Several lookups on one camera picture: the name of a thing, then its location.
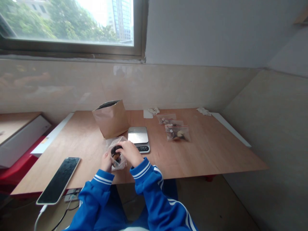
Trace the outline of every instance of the white wall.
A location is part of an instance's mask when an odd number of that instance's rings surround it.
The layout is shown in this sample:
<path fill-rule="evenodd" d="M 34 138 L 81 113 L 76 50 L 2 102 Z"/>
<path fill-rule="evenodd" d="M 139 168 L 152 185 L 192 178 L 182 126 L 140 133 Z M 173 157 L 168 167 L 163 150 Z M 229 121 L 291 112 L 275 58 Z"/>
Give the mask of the white wall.
<path fill-rule="evenodd" d="M 308 79 L 261 71 L 223 110 L 269 170 L 224 175 L 262 231 L 308 227 Z"/>
<path fill-rule="evenodd" d="M 308 27 L 300 31 L 268 63 L 270 69 L 308 77 Z"/>
<path fill-rule="evenodd" d="M 0 113 L 43 111 L 59 123 L 75 110 L 94 110 L 123 99 L 127 110 L 153 107 L 219 111 L 256 76 L 257 70 L 0 60 Z"/>
<path fill-rule="evenodd" d="M 298 31 L 307 0 L 150 0 L 150 64 L 264 67 Z"/>

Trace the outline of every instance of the charging cable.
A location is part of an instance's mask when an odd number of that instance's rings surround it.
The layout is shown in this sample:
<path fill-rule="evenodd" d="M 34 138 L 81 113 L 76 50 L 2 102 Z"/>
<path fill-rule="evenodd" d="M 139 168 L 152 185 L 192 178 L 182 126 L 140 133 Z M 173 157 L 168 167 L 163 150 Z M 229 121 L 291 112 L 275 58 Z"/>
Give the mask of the charging cable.
<path fill-rule="evenodd" d="M 44 205 L 41 209 L 41 211 L 39 212 L 38 217 L 36 218 L 35 224 L 34 224 L 34 231 L 36 231 L 37 226 L 38 226 L 38 222 L 39 222 L 39 218 L 41 217 L 41 215 L 43 214 L 43 212 L 45 212 L 46 208 L 48 205 Z"/>

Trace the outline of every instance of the hand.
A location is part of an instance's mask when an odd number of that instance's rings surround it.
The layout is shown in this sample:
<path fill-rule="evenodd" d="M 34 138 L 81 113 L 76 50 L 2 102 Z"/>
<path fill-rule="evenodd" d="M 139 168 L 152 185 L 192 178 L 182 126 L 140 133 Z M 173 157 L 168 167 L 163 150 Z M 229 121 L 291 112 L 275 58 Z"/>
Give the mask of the hand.
<path fill-rule="evenodd" d="M 100 169 L 105 171 L 105 172 L 109 172 L 111 173 L 111 158 L 110 155 L 108 154 L 108 152 L 106 152 L 103 156 L 102 156 L 102 161 L 100 164 Z"/>
<path fill-rule="evenodd" d="M 123 148 L 116 150 L 116 152 L 122 153 L 128 162 L 130 162 L 134 167 L 137 167 L 142 163 L 143 157 L 136 148 L 136 146 L 130 141 L 121 141 L 118 143 Z"/>

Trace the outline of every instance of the phone screen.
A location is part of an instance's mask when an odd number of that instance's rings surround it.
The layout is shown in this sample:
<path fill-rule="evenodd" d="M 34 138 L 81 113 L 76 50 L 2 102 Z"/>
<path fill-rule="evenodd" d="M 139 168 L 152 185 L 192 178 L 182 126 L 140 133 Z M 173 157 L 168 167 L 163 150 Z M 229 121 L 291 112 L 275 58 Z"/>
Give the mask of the phone screen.
<path fill-rule="evenodd" d="M 80 158 L 65 158 L 36 204 L 56 204 L 64 193 L 79 161 Z"/>

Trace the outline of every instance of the tree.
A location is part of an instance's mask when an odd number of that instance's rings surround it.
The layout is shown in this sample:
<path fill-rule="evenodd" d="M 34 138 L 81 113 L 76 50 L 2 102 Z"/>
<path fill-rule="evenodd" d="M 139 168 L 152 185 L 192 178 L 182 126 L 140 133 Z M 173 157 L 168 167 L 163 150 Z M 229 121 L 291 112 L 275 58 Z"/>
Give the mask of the tree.
<path fill-rule="evenodd" d="M 44 19 L 24 3 L 0 0 L 0 12 L 18 38 L 117 42 L 112 28 L 99 25 L 76 0 L 50 0 L 45 6 L 50 19 Z"/>
<path fill-rule="evenodd" d="M 100 26 L 92 15 L 76 0 L 50 0 L 47 10 L 51 27 L 58 39 L 116 43 L 115 32 L 110 26 Z"/>
<path fill-rule="evenodd" d="M 18 38 L 56 39 L 48 20 L 33 12 L 26 4 L 0 0 L 0 12 Z"/>

